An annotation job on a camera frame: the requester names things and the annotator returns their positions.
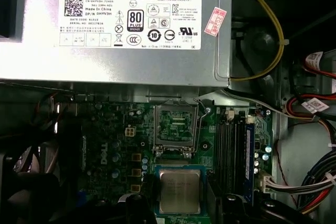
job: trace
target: dell logo on motherboard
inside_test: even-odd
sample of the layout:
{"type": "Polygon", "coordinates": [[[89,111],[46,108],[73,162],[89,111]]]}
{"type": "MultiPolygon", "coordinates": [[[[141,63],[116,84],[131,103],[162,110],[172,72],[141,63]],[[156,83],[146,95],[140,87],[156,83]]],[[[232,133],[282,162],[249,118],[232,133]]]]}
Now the dell logo on motherboard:
{"type": "Polygon", "coordinates": [[[107,165],[107,147],[108,147],[108,143],[101,144],[101,160],[100,160],[100,163],[102,165],[107,165]]]}

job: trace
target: power supply unit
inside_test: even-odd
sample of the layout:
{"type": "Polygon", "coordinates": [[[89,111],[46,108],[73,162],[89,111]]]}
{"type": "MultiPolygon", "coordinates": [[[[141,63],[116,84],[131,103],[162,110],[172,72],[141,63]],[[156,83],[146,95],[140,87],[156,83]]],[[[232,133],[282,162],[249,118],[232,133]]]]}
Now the power supply unit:
{"type": "Polygon", "coordinates": [[[231,2],[17,0],[0,78],[224,87],[231,2]]]}

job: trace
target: red sticker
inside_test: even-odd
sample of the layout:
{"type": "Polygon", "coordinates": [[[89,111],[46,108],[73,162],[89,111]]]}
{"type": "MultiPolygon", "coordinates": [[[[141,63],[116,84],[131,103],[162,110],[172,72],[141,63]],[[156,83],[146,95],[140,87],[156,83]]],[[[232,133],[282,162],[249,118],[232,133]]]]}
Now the red sticker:
{"type": "Polygon", "coordinates": [[[204,32],[206,34],[210,34],[216,37],[219,32],[220,26],[223,23],[225,15],[225,10],[215,7],[214,11],[212,12],[211,18],[209,19],[209,22],[205,27],[204,32]]]}

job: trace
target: power connector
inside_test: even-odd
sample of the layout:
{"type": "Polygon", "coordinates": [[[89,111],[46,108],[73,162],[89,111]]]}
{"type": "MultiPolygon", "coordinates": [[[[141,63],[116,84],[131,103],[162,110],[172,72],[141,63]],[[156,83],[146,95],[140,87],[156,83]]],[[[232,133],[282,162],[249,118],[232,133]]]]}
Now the power connector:
{"type": "Polygon", "coordinates": [[[266,187],[266,181],[270,179],[273,180],[274,178],[264,170],[261,170],[258,177],[255,179],[256,187],[264,194],[273,193],[272,189],[266,187]]]}

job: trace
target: power supply label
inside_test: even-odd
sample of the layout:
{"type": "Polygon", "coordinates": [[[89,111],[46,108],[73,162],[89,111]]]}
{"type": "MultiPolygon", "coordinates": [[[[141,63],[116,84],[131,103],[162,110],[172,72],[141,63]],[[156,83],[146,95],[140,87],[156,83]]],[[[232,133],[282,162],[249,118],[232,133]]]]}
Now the power supply label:
{"type": "Polygon", "coordinates": [[[199,50],[202,0],[59,0],[59,46],[199,50]]]}

